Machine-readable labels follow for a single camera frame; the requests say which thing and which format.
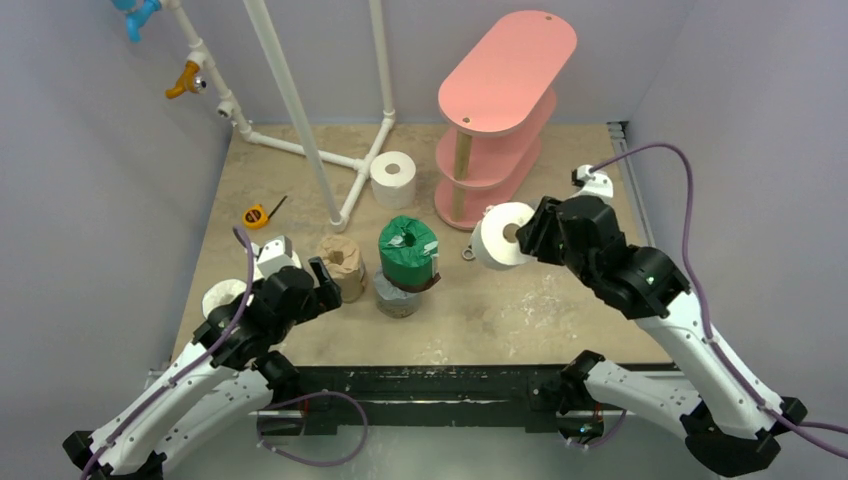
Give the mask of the white paper towel roll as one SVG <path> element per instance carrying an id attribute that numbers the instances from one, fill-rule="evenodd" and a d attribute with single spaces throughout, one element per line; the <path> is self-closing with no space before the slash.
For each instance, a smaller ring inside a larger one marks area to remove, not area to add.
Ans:
<path id="1" fill-rule="evenodd" d="M 490 205 L 475 226 L 471 248 L 475 259 L 484 267 L 504 271 L 530 262 L 533 257 L 521 252 L 518 240 L 508 240 L 505 230 L 526 225 L 534 211 L 522 202 Z"/>

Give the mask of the green paper roll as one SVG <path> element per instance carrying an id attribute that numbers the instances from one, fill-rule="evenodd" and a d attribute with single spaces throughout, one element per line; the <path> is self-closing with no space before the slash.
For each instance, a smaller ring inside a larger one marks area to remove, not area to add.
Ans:
<path id="1" fill-rule="evenodd" d="M 421 220 L 406 215 L 392 218 L 379 235 L 378 252 L 384 276 L 403 291 L 420 293 L 441 279 L 439 241 Z"/>

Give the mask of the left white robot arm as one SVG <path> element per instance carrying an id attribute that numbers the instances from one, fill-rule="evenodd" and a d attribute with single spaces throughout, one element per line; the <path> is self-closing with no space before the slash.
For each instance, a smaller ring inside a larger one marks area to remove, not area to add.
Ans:
<path id="1" fill-rule="evenodd" d="M 275 345 L 340 308 L 324 262 L 264 261 L 247 280 L 222 280 L 202 297 L 203 321 L 176 359 L 135 401 L 93 431 L 62 442 L 84 479 L 161 479 L 192 449 L 266 406 L 300 406 L 297 368 Z"/>

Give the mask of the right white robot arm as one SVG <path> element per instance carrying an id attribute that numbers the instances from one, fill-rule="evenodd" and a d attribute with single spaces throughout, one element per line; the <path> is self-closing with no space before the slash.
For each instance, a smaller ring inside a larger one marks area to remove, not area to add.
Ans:
<path id="1" fill-rule="evenodd" d="M 805 418 L 805 405 L 778 395 L 722 350 L 689 281 L 665 253 L 629 244 L 614 209 L 591 196 L 543 198 L 516 239 L 524 255 L 568 268 L 649 334 L 690 382 L 673 388 L 587 350 L 561 371 L 562 412 L 590 402 L 620 407 L 671 432 L 704 467 L 728 478 L 772 464 L 778 437 Z"/>

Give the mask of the pink three-tier shelf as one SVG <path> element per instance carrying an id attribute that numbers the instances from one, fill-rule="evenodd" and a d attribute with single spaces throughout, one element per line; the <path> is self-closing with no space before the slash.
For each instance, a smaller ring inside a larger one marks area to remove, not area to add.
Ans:
<path id="1" fill-rule="evenodd" d="M 553 83 L 576 50 L 563 18 L 522 10 L 499 19 L 440 85 L 449 129 L 436 147 L 437 214 L 470 231 L 486 207 L 513 199 L 541 152 L 557 105 Z"/>

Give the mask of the brown wrapped paper roll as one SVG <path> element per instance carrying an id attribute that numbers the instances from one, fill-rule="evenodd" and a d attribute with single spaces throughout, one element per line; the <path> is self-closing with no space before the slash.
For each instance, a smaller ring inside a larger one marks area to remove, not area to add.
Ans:
<path id="1" fill-rule="evenodd" d="M 340 287 L 344 303 L 358 300 L 366 287 L 366 268 L 357 242 L 343 235 L 324 237 L 317 255 L 324 262 L 332 280 Z"/>

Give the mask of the grey wrapped paper roll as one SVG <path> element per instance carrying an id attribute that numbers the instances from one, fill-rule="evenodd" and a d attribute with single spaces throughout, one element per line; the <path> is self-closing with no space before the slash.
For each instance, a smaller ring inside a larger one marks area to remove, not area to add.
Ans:
<path id="1" fill-rule="evenodd" d="M 379 267 L 373 277 L 377 309 L 390 318 L 400 319 L 416 313 L 422 305 L 420 293 L 411 293 L 394 286 Z"/>

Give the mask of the white roll front left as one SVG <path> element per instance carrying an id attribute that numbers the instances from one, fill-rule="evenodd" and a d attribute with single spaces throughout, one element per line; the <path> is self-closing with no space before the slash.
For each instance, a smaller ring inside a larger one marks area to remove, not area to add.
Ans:
<path id="1" fill-rule="evenodd" d="M 204 319 L 217 307 L 230 304 L 246 290 L 246 283 L 240 279 L 226 279 L 210 287 L 202 296 L 201 312 Z"/>

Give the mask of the yellow tape measure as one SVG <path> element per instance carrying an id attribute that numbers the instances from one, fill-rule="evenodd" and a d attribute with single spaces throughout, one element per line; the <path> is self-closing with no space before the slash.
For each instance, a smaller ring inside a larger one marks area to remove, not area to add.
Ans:
<path id="1" fill-rule="evenodd" d="M 287 198 L 287 195 L 283 196 L 270 210 L 266 209 L 261 203 L 252 205 L 251 207 L 246 209 L 242 215 L 243 225 L 251 230 L 257 230 L 265 227 L 273 218 L 273 216 L 277 213 L 279 208 L 284 204 Z"/>

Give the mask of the white roll near pipes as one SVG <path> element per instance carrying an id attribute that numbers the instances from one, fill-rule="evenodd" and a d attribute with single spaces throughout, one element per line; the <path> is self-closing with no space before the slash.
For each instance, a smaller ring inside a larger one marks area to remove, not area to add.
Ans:
<path id="1" fill-rule="evenodd" d="M 370 164 L 370 183 L 377 203 L 387 209 L 410 207 L 415 200 L 416 164 L 406 153 L 384 152 Z"/>

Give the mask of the orange pipe valve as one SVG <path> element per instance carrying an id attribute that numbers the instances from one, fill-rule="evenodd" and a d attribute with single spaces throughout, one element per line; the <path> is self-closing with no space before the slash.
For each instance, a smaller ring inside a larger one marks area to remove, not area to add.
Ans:
<path id="1" fill-rule="evenodd" d="M 174 85 L 165 91 L 165 97 L 171 100 L 186 93 L 202 93 L 206 89 L 207 83 L 201 71 L 202 68 L 198 63 L 188 60 L 183 72 L 177 78 Z"/>

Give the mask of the blue pipe valve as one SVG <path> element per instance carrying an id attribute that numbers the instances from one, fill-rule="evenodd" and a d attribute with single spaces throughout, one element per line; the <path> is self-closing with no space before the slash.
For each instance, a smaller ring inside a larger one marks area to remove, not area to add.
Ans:
<path id="1" fill-rule="evenodd" d="M 112 0 L 111 3 L 124 15 L 126 34 L 132 43 L 141 41 L 140 30 L 163 7 L 160 0 Z"/>

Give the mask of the red handled adjustable wrench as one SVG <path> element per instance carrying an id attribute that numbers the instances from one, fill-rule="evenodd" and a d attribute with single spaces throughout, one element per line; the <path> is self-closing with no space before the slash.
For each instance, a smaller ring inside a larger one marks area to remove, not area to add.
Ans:
<path id="1" fill-rule="evenodd" d="M 492 208 L 493 208 L 493 205 L 488 205 L 483 210 L 483 216 L 486 216 Z M 469 261 L 469 262 L 474 261 L 476 259 L 476 256 L 475 256 L 474 251 L 473 251 L 472 241 L 469 241 L 467 246 L 462 250 L 461 257 L 464 261 Z"/>

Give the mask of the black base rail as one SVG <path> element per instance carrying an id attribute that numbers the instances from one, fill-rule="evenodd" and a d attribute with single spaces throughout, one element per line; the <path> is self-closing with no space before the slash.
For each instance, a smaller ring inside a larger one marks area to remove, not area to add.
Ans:
<path id="1" fill-rule="evenodd" d="M 561 364 L 310 366 L 285 399 L 313 397 L 257 416 L 272 436 L 335 435 L 343 426 L 520 428 L 575 432 L 593 416 L 611 424 L 618 407 L 563 390 Z"/>

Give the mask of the white pvc pipe frame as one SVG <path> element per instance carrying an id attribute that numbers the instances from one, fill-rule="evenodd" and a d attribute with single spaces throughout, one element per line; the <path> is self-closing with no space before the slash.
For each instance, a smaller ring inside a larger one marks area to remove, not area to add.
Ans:
<path id="1" fill-rule="evenodd" d="M 257 34 L 266 62 L 270 67 L 279 93 L 292 121 L 299 141 L 293 143 L 280 138 L 259 133 L 243 114 L 241 105 L 233 90 L 227 85 L 217 68 L 215 58 L 203 38 L 197 33 L 180 1 L 160 1 L 159 7 L 170 11 L 187 40 L 190 53 L 187 57 L 189 80 L 195 87 L 199 85 L 195 78 L 204 72 L 219 94 L 219 105 L 223 108 L 221 116 L 234 124 L 243 140 L 250 144 L 276 149 L 286 153 L 302 155 L 310 164 L 329 214 L 329 223 L 335 232 L 346 230 L 354 208 L 363 189 L 370 180 L 370 167 L 382 149 L 396 123 L 396 110 L 392 91 L 388 43 L 385 32 L 383 3 L 370 0 L 369 13 L 377 60 L 377 73 L 382 100 L 383 117 L 369 150 L 362 158 L 352 158 L 342 154 L 327 152 L 318 148 L 313 130 L 308 121 L 301 97 L 297 91 L 291 69 L 285 58 L 281 42 L 273 26 L 270 12 L 263 1 L 245 3 L 248 17 Z M 325 171 L 329 163 L 347 168 L 355 173 L 353 183 L 344 201 L 338 204 L 330 187 Z"/>

